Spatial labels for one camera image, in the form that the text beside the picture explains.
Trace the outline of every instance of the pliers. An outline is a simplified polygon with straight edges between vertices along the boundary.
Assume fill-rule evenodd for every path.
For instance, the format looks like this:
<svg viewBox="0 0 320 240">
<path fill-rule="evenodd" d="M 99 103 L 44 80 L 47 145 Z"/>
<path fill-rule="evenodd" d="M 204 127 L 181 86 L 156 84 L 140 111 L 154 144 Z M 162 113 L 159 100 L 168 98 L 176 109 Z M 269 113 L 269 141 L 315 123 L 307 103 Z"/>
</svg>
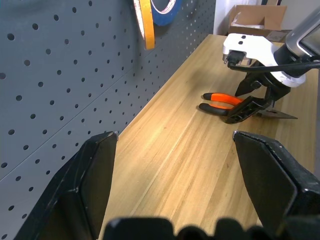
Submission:
<svg viewBox="0 0 320 240">
<path fill-rule="evenodd" d="M 208 104 L 208 103 L 200 103 L 199 109 L 203 110 L 206 113 L 227 117 L 230 111 L 244 100 L 238 98 L 236 96 L 231 96 L 224 93 L 205 93 L 203 94 L 203 99 L 213 101 L 213 102 L 220 102 L 232 105 L 229 106 L 220 106 L 216 104 Z M 291 116 L 289 114 L 283 113 L 281 111 L 274 110 L 272 108 L 261 109 L 255 113 L 259 117 L 264 118 L 277 118 L 277 119 L 297 119 L 295 116 Z"/>
</svg>

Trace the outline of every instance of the pegboard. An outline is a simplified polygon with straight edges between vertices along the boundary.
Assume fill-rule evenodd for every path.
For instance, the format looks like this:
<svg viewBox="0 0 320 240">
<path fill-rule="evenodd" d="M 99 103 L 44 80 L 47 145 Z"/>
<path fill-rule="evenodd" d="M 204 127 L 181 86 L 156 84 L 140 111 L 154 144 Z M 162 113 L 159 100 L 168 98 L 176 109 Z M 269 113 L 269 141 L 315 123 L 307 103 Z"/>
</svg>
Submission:
<svg viewBox="0 0 320 240">
<path fill-rule="evenodd" d="M 1 1 L 2 240 L 86 139 L 123 131 L 213 32 L 215 3 L 184 0 L 144 50 L 131 0 Z"/>
</svg>

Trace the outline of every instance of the cardboard box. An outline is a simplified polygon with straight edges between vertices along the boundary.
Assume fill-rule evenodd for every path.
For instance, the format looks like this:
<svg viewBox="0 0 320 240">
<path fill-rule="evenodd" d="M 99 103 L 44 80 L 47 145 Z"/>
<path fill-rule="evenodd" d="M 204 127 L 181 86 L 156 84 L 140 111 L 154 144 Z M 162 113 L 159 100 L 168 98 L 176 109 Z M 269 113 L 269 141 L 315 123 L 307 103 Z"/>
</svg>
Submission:
<svg viewBox="0 0 320 240">
<path fill-rule="evenodd" d="M 263 36 L 269 41 L 281 42 L 289 32 L 281 28 L 286 10 L 287 6 L 235 5 L 229 14 L 228 33 Z"/>
</svg>

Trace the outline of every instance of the wooden workbench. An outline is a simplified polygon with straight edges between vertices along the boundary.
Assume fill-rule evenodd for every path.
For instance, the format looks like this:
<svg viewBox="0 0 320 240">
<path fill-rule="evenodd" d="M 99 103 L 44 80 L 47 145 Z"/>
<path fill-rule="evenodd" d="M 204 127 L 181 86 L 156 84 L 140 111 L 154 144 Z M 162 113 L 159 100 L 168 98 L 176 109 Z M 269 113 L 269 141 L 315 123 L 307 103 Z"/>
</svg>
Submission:
<svg viewBox="0 0 320 240">
<path fill-rule="evenodd" d="M 233 95 L 245 76 L 224 65 L 224 40 L 209 35 L 119 136 L 103 229 L 123 216 L 166 217 L 175 232 L 195 224 L 208 234 L 225 216 L 244 227 L 259 222 L 232 141 L 235 130 L 279 140 L 314 171 L 317 70 L 276 104 L 298 120 L 250 117 L 229 125 L 197 109 L 202 94 Z"/>
</svg>

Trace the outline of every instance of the masking tape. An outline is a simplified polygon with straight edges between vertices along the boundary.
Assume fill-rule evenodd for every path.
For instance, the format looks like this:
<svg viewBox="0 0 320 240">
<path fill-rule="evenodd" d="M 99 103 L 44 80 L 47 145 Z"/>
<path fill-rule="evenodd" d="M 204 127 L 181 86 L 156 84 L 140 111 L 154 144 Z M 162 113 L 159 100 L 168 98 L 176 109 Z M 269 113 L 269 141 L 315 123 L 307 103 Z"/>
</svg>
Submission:
<svg viewBox="0 0 320 240">
<path fill-rule="evenodd" d="M 153 22 L 158 26 L 165 26 L 172 23 L 180 9 L 181 2 L 182 0 L 170 0 L 166 8 L 159 11 L 153 0 L 151 0 Z"/>
<path fill-rule="evenodd" d="M 145 49 L 153 49 L 155 48 L 155 32 L 150 0 L 133 0 L 133 4 L 140 32 L 145 41 Z"/>
</svg>

